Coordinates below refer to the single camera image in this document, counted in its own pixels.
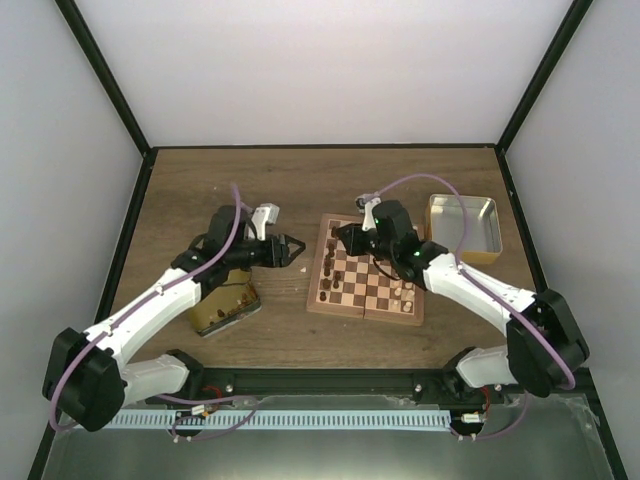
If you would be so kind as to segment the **silver tin yellow rim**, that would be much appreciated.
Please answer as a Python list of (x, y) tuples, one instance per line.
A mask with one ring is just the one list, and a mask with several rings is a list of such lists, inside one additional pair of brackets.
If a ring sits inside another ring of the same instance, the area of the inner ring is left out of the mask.
[[(493, 264), (503, 251), (497, 204), (490, 197), (463, 196), (467, 212), (467, 235), (461, 260), (468, 264)], [(452, 194), (433, 194), (426, 208), (426, 235), (451, 252), (463, 236), (464, 218)]]

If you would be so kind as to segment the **row of white chess pieces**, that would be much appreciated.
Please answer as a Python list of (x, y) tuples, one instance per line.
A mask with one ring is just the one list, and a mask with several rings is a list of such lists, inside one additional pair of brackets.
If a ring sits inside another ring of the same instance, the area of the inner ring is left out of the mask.
[(410, 282), (395, 280), (390, 285), (389, 310), (412, 315), (415, 306), (415, 287)]

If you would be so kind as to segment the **wooden chess board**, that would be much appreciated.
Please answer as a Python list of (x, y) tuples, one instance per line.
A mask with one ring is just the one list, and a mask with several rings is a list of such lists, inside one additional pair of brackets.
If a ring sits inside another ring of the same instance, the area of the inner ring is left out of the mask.
[[(415, 287), (415, 310), (412, 315), (389, 310), (390, 285), (401, 280), (387, 261), (376, 260), (371, 255), (348, 256), (337, 238), (332, 238), (330, 229), (355, 223), (354, 216), (325, 213), (321, 217), (319, 236), (311, 267), (311, 277), (306, 309), (312, 313), (327, 314), (364, 320), (384, 321), (393, 324), (420, 326), (424, 322), (424, 292)], [(327, 253), (327, 243), (334, 242), (335, 253)], [(330, 278), (324, 276), (324, 259), (333, 259)], [(343, 274), (339, 289), (333, 288), (336, 271)], [(322, 290), (321, 282), (331, 281), (330, 290)], [(327, 293), (326, 302), (319, 299), (320, 293)]]

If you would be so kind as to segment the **gold tin with dark pieces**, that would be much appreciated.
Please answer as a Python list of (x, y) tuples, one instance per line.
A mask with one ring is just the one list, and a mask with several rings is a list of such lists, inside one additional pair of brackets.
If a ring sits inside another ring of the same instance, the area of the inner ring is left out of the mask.
[(187, 312), (191, 328), (208, 337), (259, 312), (262, 303), (251, 270), (232, 270), (227, 281)]

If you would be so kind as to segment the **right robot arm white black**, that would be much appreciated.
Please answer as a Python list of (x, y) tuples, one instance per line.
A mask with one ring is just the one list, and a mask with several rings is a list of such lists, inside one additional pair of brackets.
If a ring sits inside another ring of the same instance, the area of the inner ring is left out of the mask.
[(499, 347), (468, 348), (449, 362), (444, 389), (451, 400), (468, 402), (481, 387), (497, 384), (518, 385), (541, 398), (575, 387), (575, 372), (589, 351), (561, 294), (511, 286), (466, 265), (446, 247), (421, 239), (397, 200), (374, 198), (363, 213), (362, 222), (336, 230), (349, 255), (388, 262), (399, 279), (465, 307), (506, 340)]

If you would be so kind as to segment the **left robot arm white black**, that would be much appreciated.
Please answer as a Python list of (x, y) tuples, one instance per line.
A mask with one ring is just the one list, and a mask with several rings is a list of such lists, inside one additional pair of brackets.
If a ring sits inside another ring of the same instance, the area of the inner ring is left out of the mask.
[(151, 361), (132, 358), (172, 320), (221, 289), (231, 272), (289, 266), (306, 245), (286, 234), (267, 233), (277, 216), (273, 204), (252, 213), (220, 207), (207, 231), (137, 299), (82, 332), (62, 331), (54, 339), (43, 384), (54, 413), (94, 432), (140, 400), (167, 395), (173, 402), (194, 404), (204, 392), (200, 362), (180, 350)]

